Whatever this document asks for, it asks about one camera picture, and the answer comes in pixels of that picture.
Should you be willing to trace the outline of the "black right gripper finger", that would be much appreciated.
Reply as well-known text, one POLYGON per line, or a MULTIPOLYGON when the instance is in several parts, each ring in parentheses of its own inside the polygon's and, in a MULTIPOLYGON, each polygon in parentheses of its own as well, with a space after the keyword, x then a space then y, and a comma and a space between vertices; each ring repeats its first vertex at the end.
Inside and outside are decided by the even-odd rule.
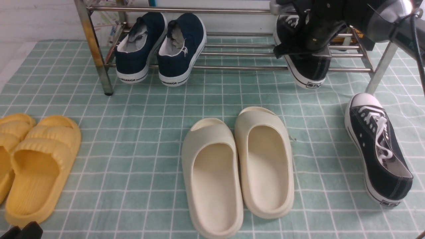
POLYGON ((43 229, 36 221, 31 221, 15 236, 16 239, 41 239, 43 229))

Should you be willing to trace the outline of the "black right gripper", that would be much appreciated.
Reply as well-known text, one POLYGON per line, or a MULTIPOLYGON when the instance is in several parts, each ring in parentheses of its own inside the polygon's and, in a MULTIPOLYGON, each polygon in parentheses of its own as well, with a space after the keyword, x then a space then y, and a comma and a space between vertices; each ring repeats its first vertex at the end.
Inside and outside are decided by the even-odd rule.
POLYGON ((334 39, 342 25, 354 27, 364 36, 369 23, 367 0, 272 0, 270 12, 287 16, 293 7, 299 16, 295 29, 284 35, 273 53, 306 55, 323 51, 334 39))

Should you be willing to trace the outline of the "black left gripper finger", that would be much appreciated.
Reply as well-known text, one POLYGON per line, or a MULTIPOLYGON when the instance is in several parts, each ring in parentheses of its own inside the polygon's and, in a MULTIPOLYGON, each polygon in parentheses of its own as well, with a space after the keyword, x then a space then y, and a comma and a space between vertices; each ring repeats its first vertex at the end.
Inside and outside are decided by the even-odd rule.
POLYGON ((15 239, 20 233, 20 228, 18 226, 12 227, 6 233, 4 233, 0 239, 15 239))

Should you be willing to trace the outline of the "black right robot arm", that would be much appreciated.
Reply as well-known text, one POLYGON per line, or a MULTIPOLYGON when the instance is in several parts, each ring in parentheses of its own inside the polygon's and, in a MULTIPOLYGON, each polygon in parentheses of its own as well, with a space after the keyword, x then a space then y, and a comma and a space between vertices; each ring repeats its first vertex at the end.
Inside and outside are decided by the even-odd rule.
POLYGON ((411 239, 424 232, 424 76, 411 46, 413 8, 402 0, 346 0, 338 7, 348 38, 364 34, 374 50, 334 45, 322 86, 297 86, 282 46, 274 50, 275 15, 244 13, 243 26, 265 17, 266 33, 244 34, 229 15, 201 14, 208 40, 186 83, 166 86, 156 53, 141 83, 121 82, 116 43, 45 40, 36 43, 1 91, 1 116, 26 113, 38 122, 72 119, 82 141, 43 239, 202 239, 190 219, 183 176, 185 136, 201 119, 231 130, 240 111, 263 107, 290 136, 290 211, 276 219, 242 207, 233 239, 411 239), (395 207, 369 195, 363 158, 344 114, 355 94, 377 98, 389 116, 413 174, 395 207))

